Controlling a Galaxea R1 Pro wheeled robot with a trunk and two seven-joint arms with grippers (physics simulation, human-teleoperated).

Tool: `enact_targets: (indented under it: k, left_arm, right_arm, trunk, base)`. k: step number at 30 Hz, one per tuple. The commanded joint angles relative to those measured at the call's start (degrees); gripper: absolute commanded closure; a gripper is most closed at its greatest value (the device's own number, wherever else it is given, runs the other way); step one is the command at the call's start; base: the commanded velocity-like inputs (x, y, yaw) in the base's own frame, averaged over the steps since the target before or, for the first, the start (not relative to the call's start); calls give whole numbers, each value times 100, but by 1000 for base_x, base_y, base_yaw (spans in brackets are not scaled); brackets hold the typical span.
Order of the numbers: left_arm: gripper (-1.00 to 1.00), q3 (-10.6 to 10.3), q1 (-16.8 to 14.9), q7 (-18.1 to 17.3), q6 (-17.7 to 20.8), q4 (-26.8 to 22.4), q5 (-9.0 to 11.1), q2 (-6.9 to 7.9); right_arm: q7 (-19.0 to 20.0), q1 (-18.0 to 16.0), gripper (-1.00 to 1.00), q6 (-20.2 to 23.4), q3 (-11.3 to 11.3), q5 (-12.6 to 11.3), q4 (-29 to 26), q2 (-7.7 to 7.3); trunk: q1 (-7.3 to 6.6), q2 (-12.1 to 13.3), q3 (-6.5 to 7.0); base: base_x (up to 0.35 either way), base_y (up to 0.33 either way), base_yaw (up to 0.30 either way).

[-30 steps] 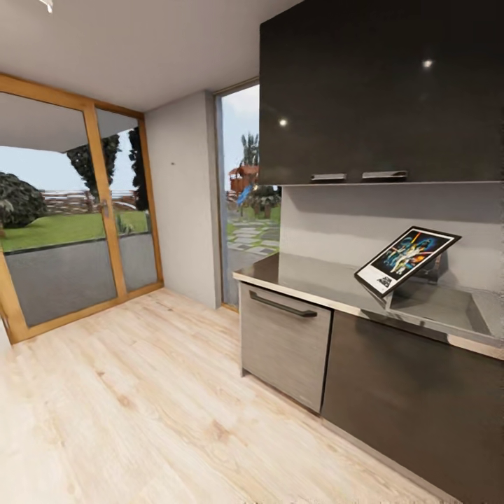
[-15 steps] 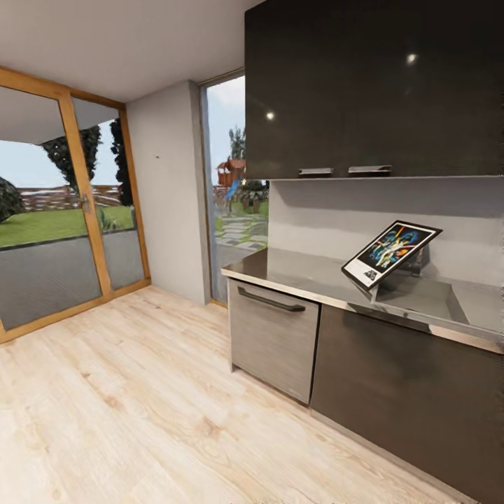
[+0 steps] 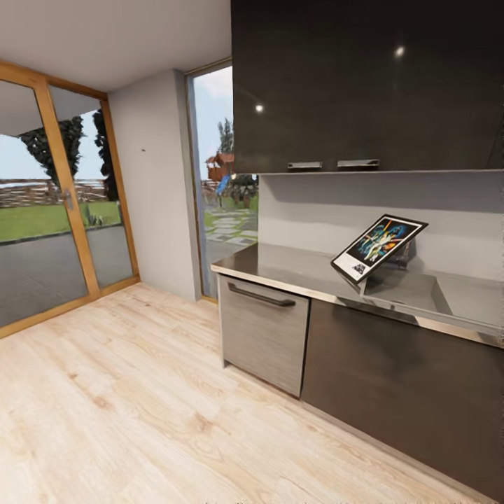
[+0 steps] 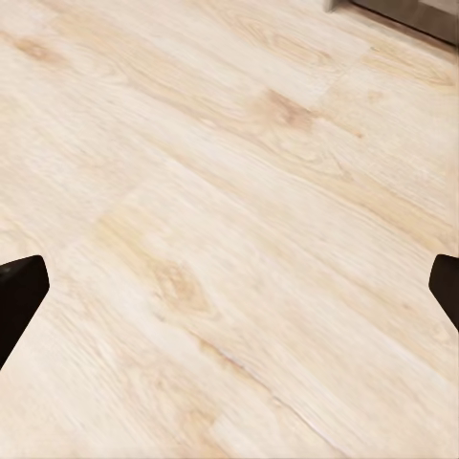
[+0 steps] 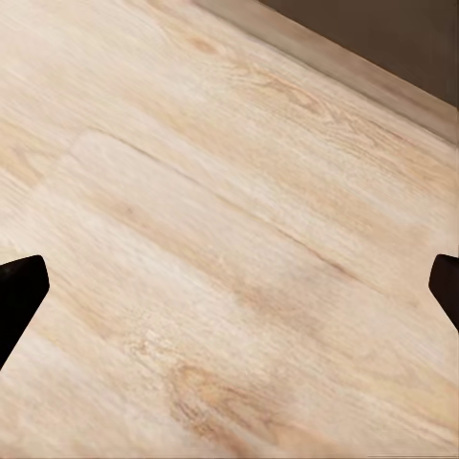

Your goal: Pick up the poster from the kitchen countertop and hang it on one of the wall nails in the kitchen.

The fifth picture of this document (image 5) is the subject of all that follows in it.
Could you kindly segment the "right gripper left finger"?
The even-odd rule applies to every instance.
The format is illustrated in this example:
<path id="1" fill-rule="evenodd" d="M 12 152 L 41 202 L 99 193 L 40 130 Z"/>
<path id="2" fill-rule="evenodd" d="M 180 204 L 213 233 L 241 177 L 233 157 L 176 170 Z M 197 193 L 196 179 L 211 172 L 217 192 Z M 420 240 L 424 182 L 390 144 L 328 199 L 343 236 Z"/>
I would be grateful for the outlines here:
<path id="1" fill-rule="evenodd" d="M 0 265 L 0 368 L 49 291 L 48 271 L 40 254 Z"/>

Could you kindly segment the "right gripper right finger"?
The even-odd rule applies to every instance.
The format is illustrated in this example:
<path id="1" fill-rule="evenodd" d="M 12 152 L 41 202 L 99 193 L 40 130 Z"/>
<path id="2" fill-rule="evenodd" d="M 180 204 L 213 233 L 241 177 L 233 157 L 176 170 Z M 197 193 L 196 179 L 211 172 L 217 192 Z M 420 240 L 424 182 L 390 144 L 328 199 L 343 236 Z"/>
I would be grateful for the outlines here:
<path id="1" fill-rule="evenodd" d="M 428 287 L 459 332 L 459 258 L 438 254 Z"/>

